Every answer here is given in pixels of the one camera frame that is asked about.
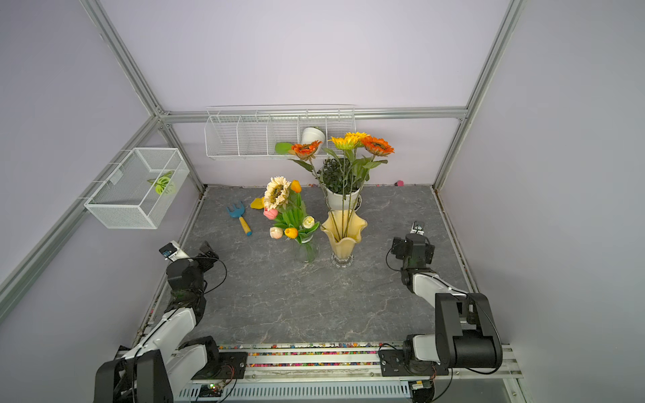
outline yellow handle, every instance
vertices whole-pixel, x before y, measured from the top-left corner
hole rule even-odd
[[[242,217],[240,217],[240,224],[242,224],[242,229],[246,233],[246,236],[250,237],[252,234],[251,228],[248,226],[248,224],[246,223],[246,221],[244,221]]]

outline white flower pot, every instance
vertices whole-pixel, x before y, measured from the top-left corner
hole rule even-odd
[[[351,207],[350,207],[350,195],[345,195],[345,202],[343,206],[342,195],[339,195],[338,193],[334,193],[331,190],[327,189],[327,200],[329,202],[329,207],[332,210],[347,210],[350,208],[353,209],[354,206],[356,206],[356,202],[358,201],[358,195],[359,195],[358,190],[351,194],[351,199],[352,199]]]
[[[327,146],[326,140],[327,138],[325,137],[324,133],[322,133],[320,130],[318,130],[315,127],[307,127],[303,130],[303,135],[300,136],[300,144],[311,144],[314,141],[320,141],[322,143],[322,146]],[[316,150],[316,154],[320,152],[322,147],[318,147],[318,150]]]

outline gray marble floor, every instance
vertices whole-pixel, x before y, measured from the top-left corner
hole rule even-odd
[[[295,262],[290,242],[271,239],[271,222],[248,207],[262,194],[260,188],[209,189],[185,249],[193,255],[202,240],[208,241],[226,263],[228,278],[207,294],[206,314],[188,339],[212,335],[218,344],[374,342],[433,332],[433,308],[385,265],[392,238],[405,236],[414,220],[426,223],[425,235],[436,247],[432,268],[454,286],[466,287],[429,186],[365,187],[358,214],[368,227],[354,249],[354,264],[344,269],[331,263],[327,236],[320,231],[318,259]],[[306,188],[302,195],[308,213],[324,221],[321,190]],[[250,237],[225,209],[238,200],[247,207]],[[392,256],[389,262],[401,267]],[[217,263],[205,275],[209,288],[223,276]],[[161,309],[167,300],[166,295]]]

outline wire basket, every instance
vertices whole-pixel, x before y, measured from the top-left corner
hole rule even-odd
[[[107,228],[156,230],[188,173],[177,148],[134,148],[85,208]]]
[[[208,111],[204,127],[206,154],[212,159],[283,159],[276,143],[300,143],[303,130],[316,127],[325,134],[327,147],[337,151],[332,137],[356,131],[352,109],[304,110],[293,112]]]

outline pink object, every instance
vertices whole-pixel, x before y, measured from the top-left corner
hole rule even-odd
[[[278,211],[275,208],[272,208],[271,210],[267,210],[265,208],[264,216],[270,220],[275,220],[275,218],[278,216]]]

